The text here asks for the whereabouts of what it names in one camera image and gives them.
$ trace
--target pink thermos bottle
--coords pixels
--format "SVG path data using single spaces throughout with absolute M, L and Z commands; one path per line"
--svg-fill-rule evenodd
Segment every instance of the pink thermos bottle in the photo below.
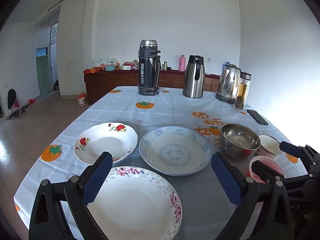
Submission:
M 181 55 L 180 61 L 179 61 L 179 71 L 185 71 L 186 69 L 186 58 L 184 55 Z

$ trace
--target white tablecloth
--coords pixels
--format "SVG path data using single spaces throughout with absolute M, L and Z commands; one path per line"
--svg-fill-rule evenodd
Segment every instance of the white tablecloth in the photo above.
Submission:
M 78 136 L 93 125 L 104 122 L 130 125 L 138 134 L 138 145 L 145 133 L 157 127 L 188 127 L 203 134 L 212 144 L 214 153 L 220 151 L 219 136 L 214 135 L 216 131 L 209 127 L 220 128 L 228 122 L 245 125 L 258 135 L 269 134 L 279 141 L 289 142 L 270 122 L 268 126 L 257 124 L 248 113 L 243 115 L 234 111 L 232 105 L 218 101 L 213 92 L 204 92 L 201 99 L 191 99 L 182 95 L 182 89 L 160 88 L 159 95 L 153 97 L 139 95 L 137 87 L 117 87 L 115 90 L 121 92 L 105 95 L 53 141 L 52 144 L 62 145 L 62 154 L 56 160 L 46 162 L 40 157 L 23 179 L 14 201 L 20 208 L 18 214 L 27 228 L 40 182 L 43 179 L 49 179 L 51 183 L 67 181 L 73 175 L 80 175 L 87 167 L 76 158 L 73 147 Z M 137 108 L 136 103 L 143 101 L 151 102 L 154 106 L 151 109 Z M 276 162 L 283 168 L 286 177 L 306 174 L 300 160 L 293 164 L 282 154 Z M 114 167 L 126 165 L 153 170 L 140 156 L 138 146 L 124 160 L 115 163 Z M 247 173 L 247 163 L 239 165 L 239 169 L 242 173 Z M 215 239 L 233 214 L 235 205 L 228 200 L 211 165 L 186 177 L 161 175 L 173 185 L 181 198 L 182 224 L 175 239 Z M 74 237 L 83 239 L 68 205 L 62 205 Z

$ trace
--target tiled floor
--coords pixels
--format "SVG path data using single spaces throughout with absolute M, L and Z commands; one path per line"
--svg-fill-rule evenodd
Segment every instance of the tiled floor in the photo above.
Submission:
M 28 239 L 28 230 L 13 196 L 46 147 L 88 107 L 60 99 L 60 92 L 53 91 L 0 125 L 0 207 L 22 240 Z

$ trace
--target white cup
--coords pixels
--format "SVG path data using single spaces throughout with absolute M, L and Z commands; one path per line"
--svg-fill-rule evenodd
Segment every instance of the white cup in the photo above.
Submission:
M 269 157 L 273 161 L 278 159 L 282 153 L 279 148 L 280 143 L 278 140 L 266 134 L 259 135 L 259 138 L 261 146 L 257 151 L 257 155 Z

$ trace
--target green door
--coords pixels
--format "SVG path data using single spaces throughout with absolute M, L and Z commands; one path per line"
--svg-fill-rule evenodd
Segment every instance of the green door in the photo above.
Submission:
M 37 57 L 37 76 L 40 95 L 43 96 L 51 91 L 48 56 Z

